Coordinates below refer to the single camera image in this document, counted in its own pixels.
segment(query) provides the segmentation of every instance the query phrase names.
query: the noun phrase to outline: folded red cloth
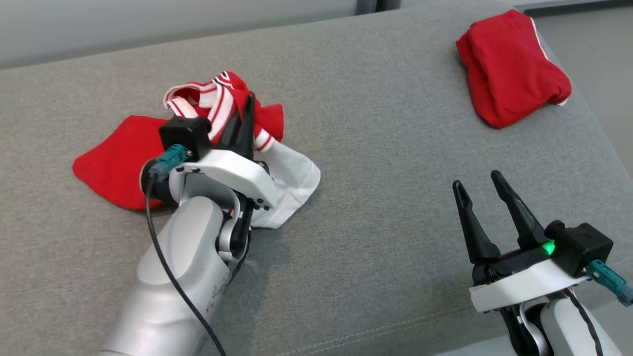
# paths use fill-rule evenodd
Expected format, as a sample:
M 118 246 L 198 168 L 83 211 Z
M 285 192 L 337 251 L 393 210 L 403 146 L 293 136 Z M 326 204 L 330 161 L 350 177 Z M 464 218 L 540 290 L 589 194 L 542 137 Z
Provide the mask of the folded red cloth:
M 457 41 L 477 114 L 502 129 L 543 104 L 564 105 L 572 85 L 548 60 L 534 21 L 511 10 L 473 23 Z
M 165 98 L 169 96 L 165 106 L 182 117 L 208 117 L 212 126 L 209 139 L 214 142 L 234 110 L 237 108 L 241 114 L 248 93 L 241 78 L 223 72 L 206 84 L 191 82 L 170 89 L 165 95 Z M 281 104 L 262 106 L 257 101 L 255 120 L 255 149 L 262 151 L 268 149 L 274 139 L 281 141 L 284 134 Z M 165 122 L 145 116 L 126 118 L 99 146 L 75 160 L 73 172 L 111 203 L 131 210 L 145 209 L 141 170 L 147 161 L 163 153 L 158 129 Z M 152 207 L 161 204 L 158 200 L 151 202 Z

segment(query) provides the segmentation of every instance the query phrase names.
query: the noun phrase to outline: green led indicator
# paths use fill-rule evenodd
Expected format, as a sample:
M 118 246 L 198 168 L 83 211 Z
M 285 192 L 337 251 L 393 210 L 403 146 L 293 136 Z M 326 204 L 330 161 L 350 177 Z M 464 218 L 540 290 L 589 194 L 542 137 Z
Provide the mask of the green led indicator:
M 554 241 L 550 241 L 550 242 L 546 242 L 543 245 L 543 248 L 545 249 L 545 251 L 548 252 L 548 255 L 551 255 L 552 252 L 554 252 Z

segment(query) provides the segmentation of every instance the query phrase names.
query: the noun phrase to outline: gray floor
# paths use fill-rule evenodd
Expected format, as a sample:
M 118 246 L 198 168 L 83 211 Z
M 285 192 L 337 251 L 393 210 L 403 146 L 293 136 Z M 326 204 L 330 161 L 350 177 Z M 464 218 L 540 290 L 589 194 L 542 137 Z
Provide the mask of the gray floor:
M 534 21 L 632 175 L 633 6 L 540 17 Z M 630 335 L 633 307 L 624 308 L 614 301 L 593 310 L 593 314 L 620 351 L 633 355 Z M 504 336 L 438 356 L 513 354 L 510 341 Z

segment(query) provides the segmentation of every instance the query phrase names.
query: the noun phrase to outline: teal connector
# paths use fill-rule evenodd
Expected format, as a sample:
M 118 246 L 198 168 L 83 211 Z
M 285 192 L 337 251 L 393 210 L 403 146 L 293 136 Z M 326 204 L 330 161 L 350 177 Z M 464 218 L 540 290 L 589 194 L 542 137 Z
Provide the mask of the teal connector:
M 587 275 L 613 292 L 625 307 L 633 304 L 633 288 L 628 287 L 627 281 L 601 260 L 593 260 L 589 264 Z
M 149 175 L 157 175 L 156 181 L 161 182 L 167 178 L 169 171 L 183 164 L 191 152 L 181 144 L 174 144 L 156 159 L 156 163 L 149 169 Z

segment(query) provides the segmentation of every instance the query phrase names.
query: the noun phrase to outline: white panel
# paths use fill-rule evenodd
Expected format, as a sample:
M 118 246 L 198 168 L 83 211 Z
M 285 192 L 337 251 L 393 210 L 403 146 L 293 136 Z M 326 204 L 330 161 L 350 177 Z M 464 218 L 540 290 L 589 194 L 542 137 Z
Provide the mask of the white panel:
M 351 16 L 356 0 L 2 0 L 0 66 Z

